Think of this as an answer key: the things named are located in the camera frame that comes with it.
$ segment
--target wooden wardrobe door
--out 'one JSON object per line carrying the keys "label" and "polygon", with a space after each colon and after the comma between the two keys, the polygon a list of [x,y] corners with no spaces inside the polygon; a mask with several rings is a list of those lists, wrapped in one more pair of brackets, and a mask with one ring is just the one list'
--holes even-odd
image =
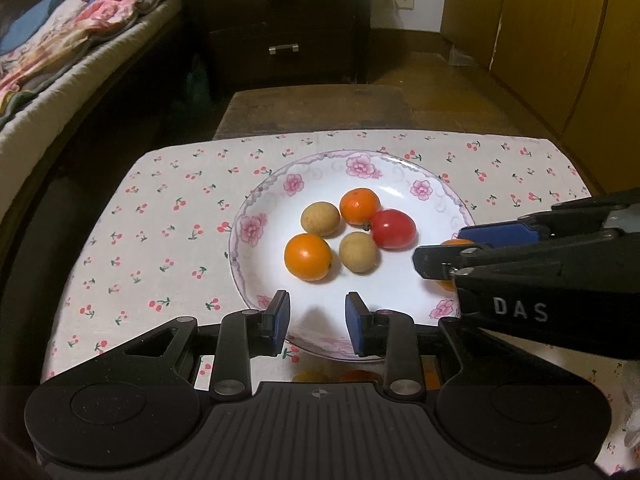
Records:
{"label": "wooden wardrobe door", "polygon": [[441,34],[489,68],[502,0],[444,0]]}
{"label": "wooden wardrobe door", "polygon": [[556,132],[574,108],[606,0],[504,0],[492,73]]}
{"label": "wooden wardrobe door", "polygon": [[640,0],[609,0],[562,143],[605,191],[640,186]]}

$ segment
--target white lettering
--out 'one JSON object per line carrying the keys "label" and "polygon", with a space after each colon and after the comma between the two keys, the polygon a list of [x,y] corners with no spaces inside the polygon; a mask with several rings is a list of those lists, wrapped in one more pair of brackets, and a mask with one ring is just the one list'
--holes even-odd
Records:
{"label": "white lettering", "polygon": [[543,308],[546,308],[546,305],[544,303],[536,303],[533,308],[535,309],[536,314],[539,314],[534,318],[536,321],[545,322],[547,319],[549,319],[549,316],[546,314],[546,312],[542,310]]}
{"label": "white lettering", "polygon": [[502,298],[494,298],[494,307],[496,314],[506,314],[507,313],[507,302]]}
{"label": "white lettering", "polygon": [[524,306],[520,300],[516,301],[516,309],[513,311],[513,317],[522,316],[527,319],[527,311],[524,310]]}

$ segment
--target drawer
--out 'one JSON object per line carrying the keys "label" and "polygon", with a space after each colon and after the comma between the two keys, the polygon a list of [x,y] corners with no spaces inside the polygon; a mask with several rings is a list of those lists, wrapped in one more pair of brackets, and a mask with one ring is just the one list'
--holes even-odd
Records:
{"label": "drawer", "polygon": [[263,26],[209,33],[211,62],[221,86],[251,88],[353,78],[353,29],[263,35]]}
{"label": "drawer", "polygon": [[370,0],[186,0],[186,3],[203,30],[267,23],[272,34],[347,27],[355,16],[367,19],[370,6]]}

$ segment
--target table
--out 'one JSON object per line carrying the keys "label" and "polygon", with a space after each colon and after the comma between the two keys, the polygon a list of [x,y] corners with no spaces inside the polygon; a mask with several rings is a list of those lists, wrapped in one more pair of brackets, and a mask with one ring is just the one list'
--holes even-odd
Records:
{"label": "table", "polygon": [[[377,150],[420,164],[450,184],[476,223],[511,220],[589,195],[548,140],[418,130],[347,130],[214,140],[150,152],[137,161],[100,216],[76,262],[52,329],[42,379],[59,374],[177,316],[219,323],[244,303],[228,264],[228,233],[245,196],[291,160],[331,150]],[[611,473],[640,465],[625,447],[624,363],[504,337],[588,378],[609,399],[610,435],[597,464]],[[212,358],[196,387],[206,388]],[[285,344],[252,360],[261,380],[301,370],[337,378],[381,364],[331,362]]]}

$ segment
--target ribbed black surface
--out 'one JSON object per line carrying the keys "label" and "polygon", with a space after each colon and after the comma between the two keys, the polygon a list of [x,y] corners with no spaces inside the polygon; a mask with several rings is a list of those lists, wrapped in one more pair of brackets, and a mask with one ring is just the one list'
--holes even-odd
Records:
{"label": "ribbed black surface", "polygon": [[416,404],[391,402],[369,383],[265,383],[250,400],[220,404],[197,435],[139,468],[56,479],[118,480],[596,480],[594,468],[517,474],[452,448]]}

